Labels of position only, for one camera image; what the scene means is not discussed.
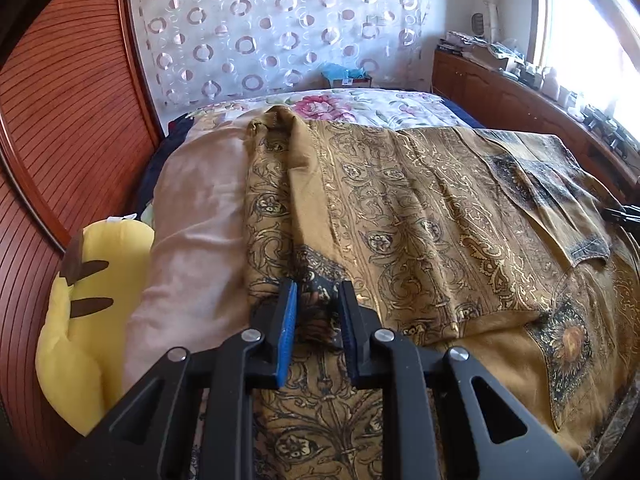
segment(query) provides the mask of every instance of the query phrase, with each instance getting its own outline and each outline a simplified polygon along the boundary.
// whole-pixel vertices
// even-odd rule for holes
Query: window
[[[548,0],[542,65],[558,81],[610,112],[640,139],[640,75],[612,30],[589,0]]]

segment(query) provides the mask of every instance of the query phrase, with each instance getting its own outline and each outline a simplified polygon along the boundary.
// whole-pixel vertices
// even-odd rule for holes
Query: paisley pattern
[[[286,386],[255,397],[259,478],[382,477],[382,396],[350,387],[328,309],[343,279],[384,326],[417,344],[475,339],[488,349],[476,357],[513,377],[516,396],[584,455],[591,433],[583,423],[594,431],[600,423],[584,406],[638,367],[638,254],[600,219],[595,205],[606,192],[588,175],[569,161],[563,178],[572,184],[553,187],[540,175],[546,163],[523,162],[521,145],[543,161],[561,144],[549,141],[553,152],[547,140],[496,133],[514,147],[518,156],[509,158],[503,145],[464,128],[305,122],[285,107],[250,133],[246,281],[254,308],[274,297],[282,277],[302,283]],[[489,161],[500,156],[517,167],[497,172]],[[517,188],[519,201],[510,183],[522,168],[530,176],[518,181],[529,186]],[[571,222],[545,223],[559,204]],[[503,343],[494,347],[498,333]],[[517,391],[520,356],[548,383],[548,397]],[[541,405],[551,406],[548,416]]]

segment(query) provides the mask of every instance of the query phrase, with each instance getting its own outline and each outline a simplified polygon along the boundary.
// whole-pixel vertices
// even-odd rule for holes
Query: white floral bedding
[[[468,126],[443,103],[424,92],[383,89],[309,90],[209,105],[190,114],[194,126],[213,129],[249,110],[285,105],[305,119],[343,121],[393,130],[420,126]]]

